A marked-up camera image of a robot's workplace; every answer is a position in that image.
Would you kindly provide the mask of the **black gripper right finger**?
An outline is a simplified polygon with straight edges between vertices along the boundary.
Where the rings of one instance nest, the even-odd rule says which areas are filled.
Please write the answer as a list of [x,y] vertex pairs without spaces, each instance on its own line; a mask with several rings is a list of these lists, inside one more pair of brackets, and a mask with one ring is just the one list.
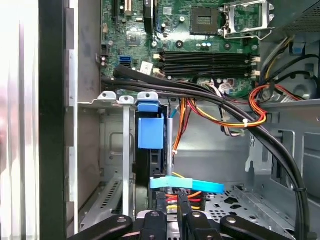
[[237,215],[212,225],[202,211],[193,210],[186,194],[177,195],[177,221],[182,240],[287,240],[288,237]]

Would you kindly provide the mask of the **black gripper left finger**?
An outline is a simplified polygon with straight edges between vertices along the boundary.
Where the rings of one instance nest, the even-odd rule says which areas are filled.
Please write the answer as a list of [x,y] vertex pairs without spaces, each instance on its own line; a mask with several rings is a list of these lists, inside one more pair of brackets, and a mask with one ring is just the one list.
[[165,194],[155,195],[155,209],[141,211],[136,220],[113,215],[71,237],[70,240],[166,240],[167,204]]

